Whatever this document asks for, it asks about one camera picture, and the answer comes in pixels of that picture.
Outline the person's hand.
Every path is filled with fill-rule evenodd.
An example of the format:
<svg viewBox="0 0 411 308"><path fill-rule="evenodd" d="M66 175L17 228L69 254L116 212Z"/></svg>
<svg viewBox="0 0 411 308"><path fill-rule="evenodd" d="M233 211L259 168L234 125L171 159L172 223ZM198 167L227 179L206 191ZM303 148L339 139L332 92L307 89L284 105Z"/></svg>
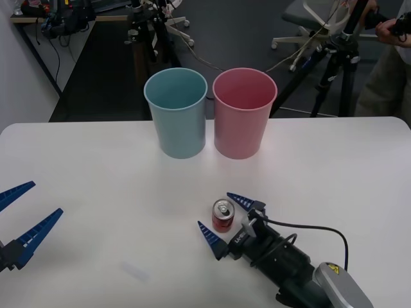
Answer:
<svg viewBox="0 0 411 308"><path fill-rule="evenodd" d="M401 41L390 32L391 28L395 25L395 23L395 19L390 19L385 22L380 22L375 27L376 36L378 37L378 40L380 42L394 46L400 45Z"/></svg>

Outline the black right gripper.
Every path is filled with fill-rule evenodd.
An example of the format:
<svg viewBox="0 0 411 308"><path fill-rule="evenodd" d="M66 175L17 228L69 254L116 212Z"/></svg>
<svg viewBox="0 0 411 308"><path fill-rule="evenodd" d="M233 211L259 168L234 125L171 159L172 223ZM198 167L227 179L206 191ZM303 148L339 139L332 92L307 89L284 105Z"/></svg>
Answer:
<svg viewBox="0 0 411 308"><path fill-rule="evenodd" d="M231 192L227 193L227 197L237 203L247 214L255 212L265 215L266 204L261 201L251 200ZM283 238L280 233L265 223L254 223L252 226L242 227L231 239L229 246L203 223L197 221L197 224L218 261L230 253L234 260L246 257L250 262L268 262L269 260L283 262L283 246L272 251Z"/></svg>

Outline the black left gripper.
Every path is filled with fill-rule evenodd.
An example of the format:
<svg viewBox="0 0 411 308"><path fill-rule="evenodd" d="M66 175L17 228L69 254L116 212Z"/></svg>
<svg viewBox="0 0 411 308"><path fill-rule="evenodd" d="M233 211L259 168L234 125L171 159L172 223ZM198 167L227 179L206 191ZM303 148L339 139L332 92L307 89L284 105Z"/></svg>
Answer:
<svg viewBox="0 0 411 308"><path fill-rule="evenodd" d="M35 182L30 181L1 192L0 212L33 187L35 187ZM0 242L0 271L5 269L12 271L14 268L21 270L25 267L33 257L35 250L43 242L63 213L64 211L58 208L17 239L10 241L6 245Z"/></svg>

